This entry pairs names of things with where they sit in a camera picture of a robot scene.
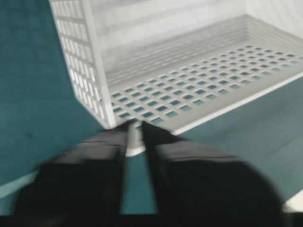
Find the square hole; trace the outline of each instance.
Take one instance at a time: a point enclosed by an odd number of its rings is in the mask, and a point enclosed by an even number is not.
[[[170,99],[171,97],[170,96],[168,96],[168,95],[166,95],[166,96],[162,96],[160,99],[162,99],[162,100],[168,100],[168,99]]]
[[[208,88],[212,89],[212,90],[215,89],[216,87],[217,87],[216,85],[210,85],[210,86],[208,86]]]
[[[262,72],[262,74],[263,74],[263,75],[266,75],[266,76],[272,75],[270,72],[267,72],[267,71]]]
[[[135,112],[140,112],[142,110],[144,110],[144,108],[142,106],[139,106],[139,107],[134,109]]]
[[[128,117],[128,116],[130,116],[129,113],[123,113],[123,114],[119,115],[119,117],[121,117],[121,118],[125,118],[125,117]]]
[[[215,98],[217,98],[217,96],[215,96],[214,94],[210,94],[210,95],[206,96],[206,98],[215,99]]]
[[[283,67],[283,68],[289,68],[289,67],[290,67],[290,65],[283,64],[283,65],[281,65],[281,67]]]
[[[204,91],[204,90],[202,90],[202,89],[199,89],[199,90],[197,90],[197,91],[196,91],[196,93],[197,93],[197,94],[199,94],[199,95],[201,95],[201,94],[204,94],[204,93],[205,93],[205,91]]]
[[[115,93],[112,95],[112,97],[116,98],[116,97],[119,97],[121,95],[121,93]]]
[[[148,111],[148,112],[142,114],[142,116],[145,117],[145,118],[148,118],[148,117],[150,117],[150,116],[153,116],[153,113],[150,112],[150,111]]]
[[[271,70],[273,70],[273,71],[280,71],[279,68],[272,68]]]
[[[151,122],[152,122],[153,124],[159,124],[159,123],[161,123],[162,121],[164,121],[164,120],[163,120],[162,118],[160,118],[160,117],[157,117],[157,118],[151,120]]]
[[[250,81],[247,80],[247,79],[245,79],[245,80],[242,80],[241,83],[243,83],[243,84],[250,84]]]
[[[176,79],[175,79],[175,78],[171,78],[171,79],[169,79],[168,81],[169,81],[169,82],[174,82],[174,81],[176,81]]]
[[[248,72],[242,72],[241,75],[247,76],[247,75],[249,75],[249,73]]]
[[[178,105],[180,104],[181,102],[179,100],[174,100],[174,101],[171,101],[170,104],[172,105]]]
[[[201,81],[197,82],[197,84],[199,84],[199,85],[203,85],[203,84],[206,84],[206,82],[205,82],[205,81],[203,81],[203,80],[201,80]]]
[[[218,78],[217,77],[210,77],[208,79],[214,81],[214,80],[217,80]]]
[[[148,103],[147,105],[149,105],[149,106],[154,106],[154,105],[156,105],[156,104],[158,104],[158,102],[156,102],[156,101],[151,101],[151,102]]]
[[[161,111],[166,110],[166,109],[167,109],[167,107],[162,105],[162,106],[159,106],[156,110],[161,112]]]
[[[210,70],[211,73],[216,73],[218,70]]]
[[[138,88],[142,88],[144,86],[145,86],[145,84],[139,84],[139,85],[137,85]]]
[[[219,93],[224,95],[224,94],[228,93],[228,90],[222,89],[222,90],[219,91]]]
[[[114,109],[114,113],[117,113],[117,112],[120,112],[120,111],[122,111],[122,108],[120,108],[120,107]]]
[[[259,76],[253,76],[253,77],[251,77],[251,78],[254,78],[254,79],[261,79],[262,77],[259,77]]]
[[[188,80],[189,80],[189,81],[195,81],[195,80],[197,80],[197,79],[194,78],[194,77],[191,77],[191,78],[189,78]]]
[[[201,99],[198,99],[198,100],[195,100],[193,103],[196,105],[202,105],[204,102]]]
[[[138,118],[133,118],[133,119],[131,119],[131,123],[133,124],[133,123],[136,123],[136,122],[138,122],[139,121],[139,119]]]
[[[170,91],[172,89],[174,89],[174,87],[172,87],[172,86],[168,86],[168,87],[165,88],[165,90],[167,90],[167,91]]]
[[[163,76],[160,76],[160,78],[161,78],[161,79],[166,79],[166,78],[168,78],[168,76],[163,75]]]
[[[175,117],[177,116],[178,114],[175,112],[175,111],[170,111],[169,113],[165,114],[166,116],[168,117]]]
[[[228,75],[228,73],[226,73],[226,72],[222,72],[222,73],[220,73],[219,75],[220,75],[220,76],[225,77],[225,76],[227,76],[227,75]]]
[[[192,90],[192,89],[194,89],[195,87],[194,86],[192,86],[192,85],[190,85],[190,86],[188,86],[188,87],[186,87],[186,89],[187,90]]]
[[[237,77],[237,76],[232,76],[231,79],[236,80],[236,79],[239,79],[239,77]]]
[[[226,80],[221,80],[219,83],[224,85],[224,84],[228,84],[228,81],[226,81]]]
[[[136,93],[133,93],[133,94],[132,94],[133,97],[138,97],[138,96],[140,96],[140,95],[141,95],[140,92],[136,92]]]
[[[118,101],[123,103],[123,102],[126,102],[128,100],[128,98],[124,97],[124,98],[120,98]]]
[[[145,102],[146,100],[149,100],[150,98],[148,98],[147,96],[144,96],[144,97],[142,97],[142,98],[139,98],[139,100],[141,101],[141,102]]]
[[[186,95],[186,96],[183,96],[183,98],[184,99],[191,99],[191,98],[193,98],[193,96],[192,95]]]
[[[165,85],[164,83],[159,83],[159,84],[157,84],[156,86],[162,87],[162,86],[164,86],[164,85]]]
[[[156,92],[152,93],[153,96],[158,96],[160,94],[162,94],[162,92],[160,92],[160,91],[156,91]]]
[[[135,102],[130,102],[130,103],[126,104],[126,106],[128,106],[128,107],[131,107],[131,106],[134,106],[134,105],[136,105]]]
[[[188,105],[184,105],[184,106],[180,107],[180,109],[183,111],[188,111],[188,110],[191,110],[192,108]]]
[[[130,88],[128,88],[128,89],[126,89],[126,90],[124,90],[125,92],[131,92],[131,91],[133,91],[134,89],[132,89],[131,87]]]
[[[240,86],[239,86],[239,85],[236,85],[236,84],[233,84],[233,85],[231,85],[230,87],[233,88],[233,89],[239,89],[239,88],[240,88]]]
[[[148,87],[148,88],[144,89],[144,91],[153,91],[153,88],[152,87]]]
[[[182,86],[182,85],[185,85],[185,83],[184,82],[179,82],[179,83],[177,83],[177,85]]]
[[[180,94],[183,93],[183,91],[177,90],[177,91],[174,91],[173,93],[174,93],[175,95],[180,95]]]

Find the teal floor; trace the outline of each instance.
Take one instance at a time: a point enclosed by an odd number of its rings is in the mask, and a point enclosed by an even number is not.
[[[0,214],[9,214],[18,189],[8,184],[101,126],[73,98],[48,1],[0,5]],[[303,188],[302,88],[297,80],[183,136],[241,156],[286,200]],[[127,159],[122,212],[156,212],[144,154]]]

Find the slotted basket wall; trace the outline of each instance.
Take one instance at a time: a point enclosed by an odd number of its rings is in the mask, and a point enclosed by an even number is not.
[[[296,14],[279,24],[275,12],[264,16],[274,6],[284,6],[283,1],[227,0],[220,6],[241,5],[216,16],[221,1],[205,0],[201,11],[213,11],[201,26],[186,26],[183,33],[169,29],[163,39],[142,28],[144,41],[134,42],[139,32],[125,36],[126,44],[120,46],[110,41],[103,44],[109,35],[104,31],[100,35],[96,2],[50,0],[76,98],[105,128],[136,120],[130,131],[129,156],[144,150],[141,120],[180,134],[303,76],[303,30],[287,26],[294,21],[303,24],[303,18]],[[290,2],[284,6],[288,10],[279,11],[281,17],[296,13],[295,6],[301,4]],[[144,7],[148,5],[137,7],[136,12],[147,10]],[[159,12],[154,16],[152,10],[148,12],[154,17],[149,23],[163,30],[167,19]],[[175,26],[178,17],[173,19],[166,23],[168,27]]]

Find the basket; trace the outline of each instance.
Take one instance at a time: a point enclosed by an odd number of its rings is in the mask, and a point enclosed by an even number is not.
[[[298,0],[49,0],[71,84],[104,128],[180,134],[303,76]]]

